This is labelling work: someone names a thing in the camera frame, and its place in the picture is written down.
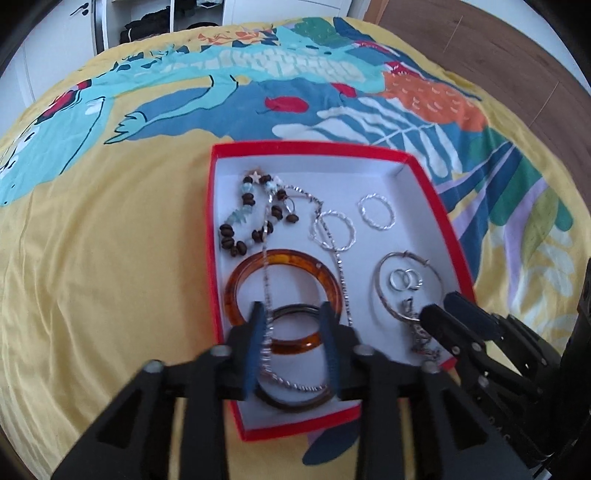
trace bed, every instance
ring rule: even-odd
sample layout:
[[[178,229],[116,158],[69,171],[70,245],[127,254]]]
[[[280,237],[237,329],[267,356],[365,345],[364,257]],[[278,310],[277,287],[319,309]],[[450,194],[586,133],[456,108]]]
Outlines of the bed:
[[[205,192],[212,145],[353,142],[416,156],[464,250],[478,304],[562,350],[591,256],[559,159],[506,107],[395,35],[348,18],[206,27],[112,48],[0,140],[0,426],[47,479],[151,358],[214,342]],[[244,443],[232,478],[341,478],[314,436]]]

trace beaded bracelet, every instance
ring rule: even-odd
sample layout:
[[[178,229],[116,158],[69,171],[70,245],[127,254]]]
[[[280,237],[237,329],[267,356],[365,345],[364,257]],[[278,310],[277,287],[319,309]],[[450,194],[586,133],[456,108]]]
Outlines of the beaded bracelet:
[[[273,195],[274,199],[281,202],[285,206],[285,201],[289,199],[287,192],[280,188],[281,180],[278,177],[271,177],[270,175],[259,175],[256,171],[250,175],[247,175],[242,180],[241,192],[242,192],[242,207],[234,210],[228,218],[225,220],[223,225],[220,226],[221,244],[224,250],[229,250],[230,255],[235,257],[237,255],[244,256],[249,248],[255,244],[262,243],[263,229],[253,230],[251,237],[244,241],[234,240],[234,229],[232,225],[237,223],[246,223],[246,217],[252,214],[254,206],[256,204],[254,197],[254,184],[258,183],[262,185],[265,191],[269,195]],[[285,206],[288,215],[285,217],[288,223],[296,223],[300,218],[295,214],[294,210],[291,210]],[[267,235],[273,233],[274,225],[276,225],[283,218],[283,208],[279,205],[273,205],[271,207],[271,216],[265,218],[263,222],[267,222]]]

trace star charm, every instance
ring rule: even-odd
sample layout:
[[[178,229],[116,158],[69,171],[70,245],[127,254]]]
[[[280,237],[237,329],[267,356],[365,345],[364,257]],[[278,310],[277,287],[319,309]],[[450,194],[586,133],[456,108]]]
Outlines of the star charm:
[[[253,173],[251,173],[251,178],[254,183],[259,183],[259,180],[261,179],[261,177],[262,177],[262,175],[259,175],[256,170]]]

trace bracelet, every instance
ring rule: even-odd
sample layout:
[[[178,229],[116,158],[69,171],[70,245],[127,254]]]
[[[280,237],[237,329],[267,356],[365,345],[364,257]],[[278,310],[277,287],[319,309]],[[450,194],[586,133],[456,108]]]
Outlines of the bracelet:
[[[294,313],[305,313],[317,319],[319,312],[320,308],[315,305],[294,303],[273,310],[273,321],[276,321],[279,318],[287,315],[292,315]],[[303,411],[312,410],[324,405],[333,397],[333,394],[329,388],[323,388],[320,391],[320,394],[313,398],[297,402],[288,402],[273,397],[271,394],[265,391],[260,382],[257,382],[256,384],[255,395],[259,400],[262,400],[267,405],[288,413],[301,413]]]
[[[340,318],[343,310],[343,298],[339,283],[328,267],[311,255],[296,250],[269,250],[267,251],[267,257],[269,265],[291,265],[311,274],[324,288],[333,311],[336,313],[337,318]],[[242,325],[246,322],[238,308],[238,289],[252,273],[262,267],[263,255],[262,252],[259,252],[240,263],[228,279],[224,290],[223,303],[224,311],[233,326]],[[296,340],[273,339],[271,352],[279,355],[296,355],[312,350],[321,344],[320,334],[316,332]]]
[[[288,223],[296,223],[300,218],[296,215],[296,206],[287,195],[287,192],[280,187],[278,184],[280,179],[275,177],[274,179],[266,174],[259,175],[256,171],[247,175],[242,179],[241,193],[242,193],[242,207],[234,210],[228,218],[224,221],[219,228],[220,244],[222,249],[228,250],[230,255],[236,257],[237,255],[244,256],[248,249],[253,247],[255,244],[262,243],[263,229],[253,230],[249,238],[244,240],[235,241],[233,225],[246,223],[246,217],[252,214],[253,208],[256,204],[254,196],[254,184],[260,184],[267,194],[271,195],[274,199],[282,202],[285,209],[288,212],[285,220]],[[286,200],[290,200],[292,209],[290,209]],[[273,205],[270,211],[270,215],[265,216],[262,221],[263,227],[267,227],[267,234],[273,233],[274,225],[276,225],[283,218],[283,211],[281,206]]]

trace twisted silver ring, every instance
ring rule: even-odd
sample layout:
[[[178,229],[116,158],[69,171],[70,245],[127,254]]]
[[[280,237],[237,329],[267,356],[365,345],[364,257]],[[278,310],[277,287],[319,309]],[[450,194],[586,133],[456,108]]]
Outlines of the twisted silver ring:
[[[367,212],[365,211],[365,206],[363,204],[369,199],[379,200],[380,202],[382,202],[386,206],[386,208],[388,209],[388,212],[390,213],[390,223],[388,225],[380,225],[368,217]],[[394,215],[394,207],[388,201],[388,199],[386,197],[384,197],[383,195],[380,195],[378,193],[371,193],[369,195],[366,195],[357,203],[357,207],[359,207],[359,213],[361,214],[361,218],[371,228],[375,228],[376,230],[380,230],[380,231],[390,230],[394,226],[394,224],[396,223],[396,216]]]
[[[331,245],[329,245],[328,243],[323,242],[322,240],[320,240],[318,238],[318,222],[320,222],[321,225],[323,226],[324,230],[326,230],[326,228],[324,227],[324,220],[323,220],[323,218],[325,216],[337,217],[345,222],[345,224],[349,228],[349,233],[350,233],[349,243],[347,245],[345,245],[344,247],[340,247],[340,248],[334,248]],[[355,226],[353,225],[353,221],[349,217],[347,217],[343,212],[336,212],[335,210],[327,210],[325,212],[320,212],[316,216],[314,223],[312,223],[312,225],[310,227],[310,237],[312,238],[312,240],[314,240],[314,242],[319,244],[325,250],[328,250],[330,252],[345,252],[349,248],[351,248],[355,244],[355,242],[357,241],[357,232],[355,231]]]

